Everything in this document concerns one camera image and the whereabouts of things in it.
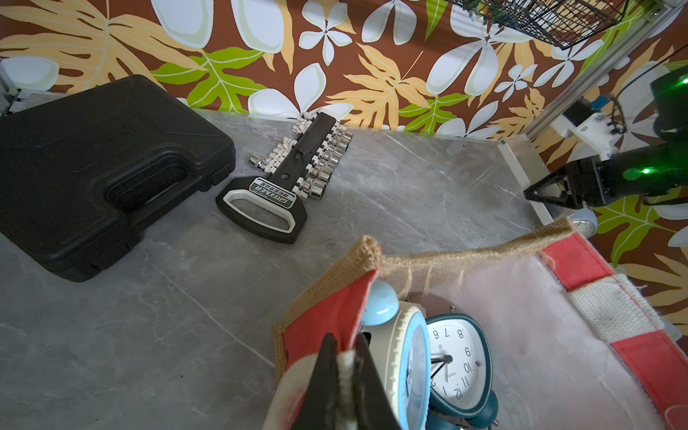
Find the black plastic carrying case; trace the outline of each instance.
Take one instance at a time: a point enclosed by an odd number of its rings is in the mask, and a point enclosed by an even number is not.
[[[234,169],[232,140],[143,76],[0,118],[0,232],[85,281]]]

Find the red fabric trim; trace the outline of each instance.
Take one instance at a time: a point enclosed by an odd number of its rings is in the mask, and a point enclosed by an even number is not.
[[[549,257],[543,261],[569,291],[614,274],[599,252],[578,233],[549,245],[543,253]]]
[[[287,370],[303,357],[318,354],[327,333],[332,333],[337,339],[337,352],[354,347],[368,292],[377,275],[377,270],[371,270],[358,281],[304,312],[287,327],[282,334]]]
[[[688,429],[688,358],[664,330],[612,344],[669,430]]]

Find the wire basket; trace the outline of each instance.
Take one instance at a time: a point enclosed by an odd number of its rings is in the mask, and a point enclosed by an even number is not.
[[[447,1],[563,50],[620,23],[628,7],[626,0]]]

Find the alarm clock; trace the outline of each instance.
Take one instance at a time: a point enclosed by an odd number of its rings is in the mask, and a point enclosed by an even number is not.
[[[425,317],[376,281],[361,328],[389,406],[402,430],[423,430],[430,398],[430,337]]]
[[[463,418],[476,429],[496,425],[499,405],[492,391],[492,358],[482,328],[468,315],[450,313],[428,318],[427,330],[432,409]],[[432,418],[427,430],[441,429],[438,417]]]

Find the chrome socket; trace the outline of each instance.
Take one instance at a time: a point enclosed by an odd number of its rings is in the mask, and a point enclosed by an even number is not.
[[[342,158],[344,156],[344,150],[340,149],[339,147],[334,147],[331,149],[331,151],[339,158]]]
[[[321,199],[323,198],[323,194],[325,194],[325,188],[327,188],[327,182],[320,179],[315,179],[310,185],[309,194],[311,197]]]
[[[248,162],[251,163],[254,167],[258,167],[258,163],[263,161],[260,155],[258,154],[251,154],[251,156],[248,159]]]
[[[330,167],[335,168],[341,159],[340,155],[337,155],[333,151],[327,151],[323,154],[323,160],[325,160]]]
[[[316,177],[320,179],[321,181],[324,181],[325,183],[330,181],[330,178],[332,177],[332,172],[334,170],[330,166],[322,166],[320,169],[318,169],[318,173]]]
[[[349,144],[346,143],[346,142],[344,142],[343,140],[339,140],[339,141],[337,142],[337,146],[336,146],[336,147],[337,147],[338,149],[340,149],[341,151],[346,152],[346,150],[349,149]]]
[[[348,132],[348,131],[343,131],[343,130],[340,130],[340,131],[337,133],[337,135],[336,135],[337,141],[340,142],[340,143],[344,143],[344,144],[346,144],[347,146],[348,146],[349,143],[351,143],[351,139],[352,139],[353,137],[354,137],[353,134],[351,134],[351,133]]]

